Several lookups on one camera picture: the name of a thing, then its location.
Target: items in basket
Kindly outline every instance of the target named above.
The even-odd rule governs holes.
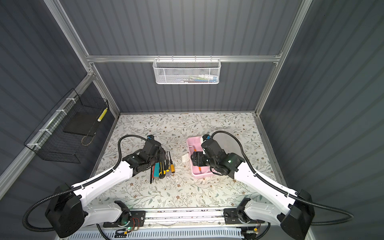
[[[217,75],[199,74],[197,76],[189,76],[188,78],[177,79],[181,83],[215,83],[218,80]]]

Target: gray corrugated wall panel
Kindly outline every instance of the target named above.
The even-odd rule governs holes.
[[[91,55],[275,55],[299,3],[62,1]]]
[[[96,87],[91,84],[84,95],[100,97]],[[80,164],[50,162],[34,157],[16,182],[0,201],[0,234],[6,239],[52,240],[56,233],[36,233],[26,230],[21,219],[24,212],[35,202],[51,195],[56,187],[63,183],[68,185],[87,179],[99,157],[114,122],[110,111],[104,116],[98,131],[87,150],[85,161]],[[47,203],[36,208],[30,215],[30,222],[40,227],[50,227],[44,212]]]
[[[222,63],[219,84],[157,84],[151,63],[96,63],[121,112],[254,111],[273,63]]]
[[[86,72],[43,1],[0,1],[0,173]]]
[[[289,187],[355,220],[317,239],[382,239],[383,1],[314,1],[261,118]],[[339,215],[317,210],[319,220]]]

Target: black mounting plate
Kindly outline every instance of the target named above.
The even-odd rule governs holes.
[[[239,218],[237,217],[236,208],[224,209],[223,214],[224,214],[225,224],[242,224],[242,222],[240,222]],[[249,223],[256,225],[259,223],[265,223],[265,221],[263,221],[263,220],[251,220]]]
[[[144,226],[144,220],[145,220],[145,211],[131,211],[132,217],[137,218],[139,220],[139,227]],[[119,227],[116,222],[105,222],[103,223],[103,227],[109,228],[109,227]],[[127,227],[133,227],[133,221],[130,221]]]

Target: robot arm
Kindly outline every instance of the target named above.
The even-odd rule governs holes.
[[[203,154],[194,153],[191,156],[194,164],[210,166],[215,169],[217,174],[228,175],[245,183],[273,204],[272,206],[248,198],[243,199],[237,208],[237,215],[241,221],[247,223],[251,219],[265,220],[280,225],[289,236],[296,240],[305,238],[314,217],[314,209],[312,206],[288,197],[288,194],[311,201],[309,193],[303,190],[298,193],[252,168],[255,172],[253,173],[250,169],[251,166],[244,158],[235,153],[226,154],[209,135],[203,136],[201,147],[204,150]]]
[[[45,216],[61,238],[70,236],[82,226],[100,222],[116,222],[119,226],[126,226],[131,215],[123,202],[115,201],[109,205],[89,205],[89,203],[114,185],[150,169],[155,163],[164,159],[165,151],[161,144],[154,140],[153,135],[149,135],[139,154],[133,153],[124,157],[117,167],[107,169],[70,187],[66,184],[59,186],[55,194],[72,188],[77,190],[52,198]]]

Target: pink plastic box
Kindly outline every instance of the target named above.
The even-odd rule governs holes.
[[[200,138],[201,136],[197,136],[197,137],[189,137],[187,139],[187,147],[189,148],[189,159],[190,159],[190,156],[193,154],[193,152],[196,151],[197,152],[202,152],[203,149],[201,148],[201,142],[200,142]],[[192,165],[192,160],[190,159],[189,160],[189,163],[191,165],[191,171],[192,171],[192,175],[195,177],[195,178],[202,178],[202,177],[209,177],[209,176],[213,176],[214,174],[209,170],[209,167],[200,167],[201,168],[201,173],[199,171],[199,167],[197,166],[193,166]]]

